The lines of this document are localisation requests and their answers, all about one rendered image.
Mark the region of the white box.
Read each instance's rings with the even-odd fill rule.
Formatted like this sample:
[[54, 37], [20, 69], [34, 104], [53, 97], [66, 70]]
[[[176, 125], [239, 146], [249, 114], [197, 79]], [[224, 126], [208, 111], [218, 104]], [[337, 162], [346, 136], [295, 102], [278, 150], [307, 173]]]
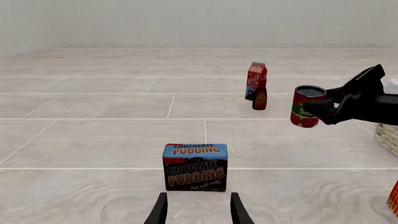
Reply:
[[387, 82], [384, 92], [390, 95], [398, 95], [398, 79], [391, 79]]

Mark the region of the red and yellow butter box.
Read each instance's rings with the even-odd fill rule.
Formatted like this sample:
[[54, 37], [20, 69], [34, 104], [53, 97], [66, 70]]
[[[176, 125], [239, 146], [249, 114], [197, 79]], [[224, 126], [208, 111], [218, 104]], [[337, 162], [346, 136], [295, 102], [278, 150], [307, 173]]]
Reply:
[[394, 215], [398, 218], [398, 180], [394, 185], [394, 188], [392, 188], [386, 204], [394, 213]]

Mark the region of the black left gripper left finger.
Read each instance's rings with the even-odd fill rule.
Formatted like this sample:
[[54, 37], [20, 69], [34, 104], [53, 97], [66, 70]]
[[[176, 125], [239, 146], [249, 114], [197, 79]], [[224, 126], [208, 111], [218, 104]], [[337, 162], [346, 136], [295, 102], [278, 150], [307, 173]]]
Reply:
[[167, 193], [162, 192], [159, 194], [158, 199], [144, 224], [165, 224], [167, 219], [167, 209]]

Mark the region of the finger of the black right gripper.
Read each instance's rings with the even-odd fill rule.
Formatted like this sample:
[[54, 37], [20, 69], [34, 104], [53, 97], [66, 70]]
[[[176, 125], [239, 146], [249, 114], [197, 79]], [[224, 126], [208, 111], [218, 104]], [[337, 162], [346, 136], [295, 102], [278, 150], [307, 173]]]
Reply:
[[346, 96], [352, 95], [352, 91], [347, 87], [327, 89], [325, 100], [343, 100]]
[[304, 101], [303, 110], [310, 114], [334, 114], [336, 113], [333, 99]]

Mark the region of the pale woven basket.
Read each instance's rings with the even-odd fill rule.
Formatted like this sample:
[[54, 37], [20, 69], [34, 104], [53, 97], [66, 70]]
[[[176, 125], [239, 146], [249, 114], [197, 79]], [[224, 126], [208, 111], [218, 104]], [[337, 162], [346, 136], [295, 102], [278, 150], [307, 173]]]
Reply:
[[393, 155], [398, 157], [398, 126], [379, 123], [376, 125], [374, 138]]

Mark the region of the red and white milk carton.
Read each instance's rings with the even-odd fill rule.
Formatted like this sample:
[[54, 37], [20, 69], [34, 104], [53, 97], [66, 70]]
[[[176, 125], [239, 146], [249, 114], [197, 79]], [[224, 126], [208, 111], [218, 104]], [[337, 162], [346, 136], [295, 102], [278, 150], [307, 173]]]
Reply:
[[260, 78], [266, 78], [267, 68], [265, 63], [253, 62], [248, 70], [245, 99], [252, 101], [254, 99], [254, 92], [258, 88], [258, 81]]

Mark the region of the chocolate pudding box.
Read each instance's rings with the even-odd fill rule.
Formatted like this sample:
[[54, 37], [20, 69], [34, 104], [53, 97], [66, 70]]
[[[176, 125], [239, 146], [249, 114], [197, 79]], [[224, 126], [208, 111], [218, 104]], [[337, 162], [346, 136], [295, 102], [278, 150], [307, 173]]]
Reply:
[[226, 144], [167, 144], [162, 162], [168, 191], [226, 191]]

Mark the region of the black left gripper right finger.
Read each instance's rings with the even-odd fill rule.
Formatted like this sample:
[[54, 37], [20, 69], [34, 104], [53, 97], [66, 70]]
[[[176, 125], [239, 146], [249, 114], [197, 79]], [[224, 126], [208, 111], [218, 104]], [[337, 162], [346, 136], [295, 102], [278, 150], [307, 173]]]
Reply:
[[237, 192], [231, 193], [230, 210], [233, 224], [255, 224]]

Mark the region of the dark red sauce bottle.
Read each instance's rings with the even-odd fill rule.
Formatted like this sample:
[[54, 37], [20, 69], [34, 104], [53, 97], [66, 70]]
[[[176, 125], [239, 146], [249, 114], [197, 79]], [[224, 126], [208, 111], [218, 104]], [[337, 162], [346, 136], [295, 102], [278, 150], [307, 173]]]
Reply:
[[257, 89], [254, 91], [252, 108], [254, 110], [265, 110], [267, 106], [267, 78], [260, 78]]

